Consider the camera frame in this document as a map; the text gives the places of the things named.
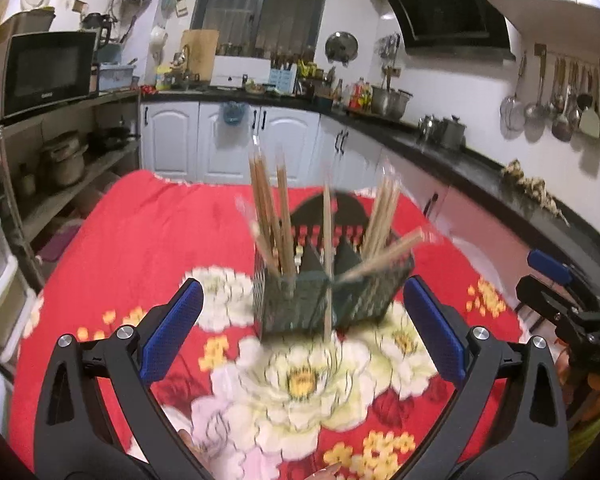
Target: metal bolt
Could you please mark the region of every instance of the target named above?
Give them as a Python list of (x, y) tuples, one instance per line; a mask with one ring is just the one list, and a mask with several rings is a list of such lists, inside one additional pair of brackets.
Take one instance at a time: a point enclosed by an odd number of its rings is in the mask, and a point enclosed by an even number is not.
[(536, 348), (546, 348), (546, 341), (544, 340), (544, 337), (536, 335), (531, 341)]
[(118, 339), (129, 339), (134, 334), (134, 328), (129, 325), (121, 326), (116, 331), (116, 336)]
[(480, 341), (485, 341), (489, 338), (489, 331), (483, 326), (477, 326), (474, 328), (474, 337)]
[(68, 334), (61, 335), (60, 339), (58, 339), (58, 346), (62, 348), (64, 348), (65, 346), (69, 346), (71, 344), (71, 341), (73, 340), (74, 338)]

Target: red tablecloth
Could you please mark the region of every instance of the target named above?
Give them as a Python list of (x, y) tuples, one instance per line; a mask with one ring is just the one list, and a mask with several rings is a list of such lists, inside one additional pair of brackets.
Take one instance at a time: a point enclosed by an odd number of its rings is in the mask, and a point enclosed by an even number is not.
[[(291, 207), (315, 189), (290, 191)], [(10, 441), (32, 467), (40, 384), (59, 335), (103, 338), (166, 303), (188, 276), (205, 288), (203, 313), (167, 378), (152, 386), (177, 428), (192, 432), (218, 480), (302, 480), (340, 461), (344, 479), (386, 480), (422, 442), (452, 393), (435, 374), (398, 297), (384, 322), (320, 340), (261, 345), (254, 336), (253, 244), (235, 209), (248, 187), (121, 179), (98, 204), (49, 279), (20, 348)], [(370, 211), (372, 201), (362, 199)], [(429, 225), (403, 198), (394, 230)], [(443, 239), (415, 252), (442, 303), (469, 324), (517, 341), (520, 327), (490, 283)], [(120, 440), (141, 455), (110, 385), (103, 394)], [(464, 455), (475, 454), (502, 386)]]

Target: dark green plastic basket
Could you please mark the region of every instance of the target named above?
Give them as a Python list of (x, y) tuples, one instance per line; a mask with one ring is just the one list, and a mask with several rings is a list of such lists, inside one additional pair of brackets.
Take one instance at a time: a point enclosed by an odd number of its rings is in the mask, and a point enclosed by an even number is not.
[[(351, 195), (336, 192), (334, 237), (338, 246), (334, 258), (334, 275), (355, 267), (361, 258), (358, 246), (368, 225), (362, 204)], [(389, 269), (360, 278), (352, 283), (330, 283), (320, 262), (322, 245), (322, 194), (314, 196), (291, 215), (294, 251), (303, 247), (300, 271), (295, 283), (288, 278), (271, 276), (256, 251), (253, 304), (256, 332), (263, 339), (290, 332), (322, 333), (326, 291), (332, 288), (332, 326), (346, 329), (353, 323), (384, 317), (397, 291), (414, 267), (413, 254), (397, 260)]]

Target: black range hood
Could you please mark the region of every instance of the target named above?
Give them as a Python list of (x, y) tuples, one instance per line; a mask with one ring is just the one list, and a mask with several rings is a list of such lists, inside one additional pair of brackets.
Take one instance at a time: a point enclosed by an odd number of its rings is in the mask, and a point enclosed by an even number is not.
[(388, 0), (412, 54), (515, 59), (504, 16), (487, 0)]

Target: wooden cutting board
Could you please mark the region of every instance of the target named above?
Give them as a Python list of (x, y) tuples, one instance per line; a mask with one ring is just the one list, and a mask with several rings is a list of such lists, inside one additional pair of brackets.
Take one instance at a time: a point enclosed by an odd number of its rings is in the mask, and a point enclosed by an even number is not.
[(180, 48), (189, 45), (187, 68), (192, 74), (200, 74), (200, 81), (211, 81), (219, 35), (218, 30), (202, 28), (184, 30), (182, 33)]

